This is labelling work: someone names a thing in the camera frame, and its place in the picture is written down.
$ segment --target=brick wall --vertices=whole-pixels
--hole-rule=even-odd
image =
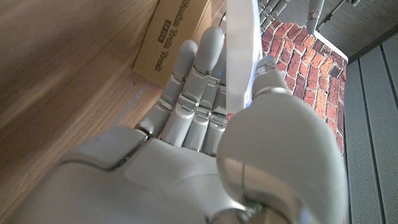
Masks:
[[[292,94],[328,123],[343,152],[344,85],[347,61],[305,27],[274,21],[262,35],[264,56],[272,55]]]

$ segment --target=metal rod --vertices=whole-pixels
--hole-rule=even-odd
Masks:
[[[330,20],[331,16],[337,11],[337,9],[345,2],[346,0],[341,0],[340,3],[322,20],[321,23],[317,26],[317,31]]]

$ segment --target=gray wall panel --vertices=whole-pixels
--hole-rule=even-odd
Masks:
[[[382,223],[358,62],[347,66],[344,103],[352,223]]]
[[[398,111],[380,47],[361,71],[386,223],[398,223]]]
[[[384,54],[391,73],[396,95],[398,97],[398,34],[386,40],[383,44]]]

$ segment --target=wooden floor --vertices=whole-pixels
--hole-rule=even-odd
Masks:
[[[0,223],[66,151],[155,103],[161,87],[132,65],[156,5],[0,2]]]

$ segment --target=wooden surface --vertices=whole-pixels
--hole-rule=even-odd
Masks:
[[[325,1],[320,20],[338,5],[340,0]],[[291,1],[278,16],[283,22],[305,25],[310,0]],[[320,33],[349,58],[398,24],[398,1],[361,0],[356,7],[343,5],[320,29]]]
[[[156,5],[0,3],[0,223],[65,151],[159,97],[131,69]]]

